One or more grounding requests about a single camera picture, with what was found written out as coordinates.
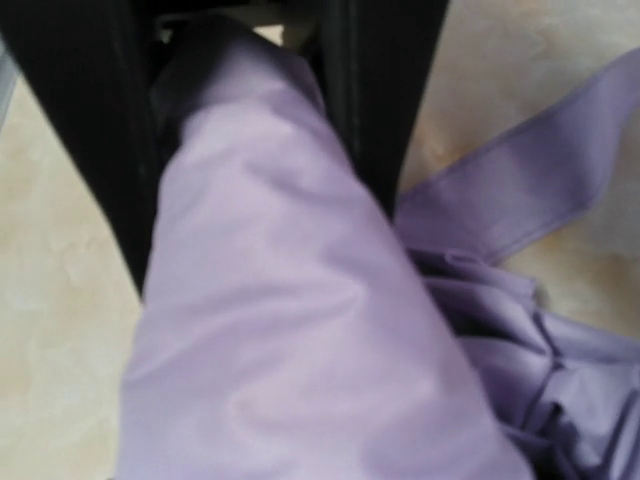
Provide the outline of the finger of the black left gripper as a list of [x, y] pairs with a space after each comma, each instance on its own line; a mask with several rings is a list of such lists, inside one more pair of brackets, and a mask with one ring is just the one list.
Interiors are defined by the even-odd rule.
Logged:
[[313, 4], [330, 116], [387, 215], [448, 7], [448, 0]]
[[4, 1], [1, 34], [141, 289], [159, 183], [145, 1]]

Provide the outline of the lavender folding umbrella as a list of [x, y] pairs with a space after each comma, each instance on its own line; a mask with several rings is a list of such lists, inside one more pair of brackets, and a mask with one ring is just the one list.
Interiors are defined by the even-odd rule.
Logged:
[[123, 377], [120, 479], [635, 479], [639, 345], [498, 262], [586, 212], [639, 54], [423, 181], [388, 220], [308, 64], [191, 26]]

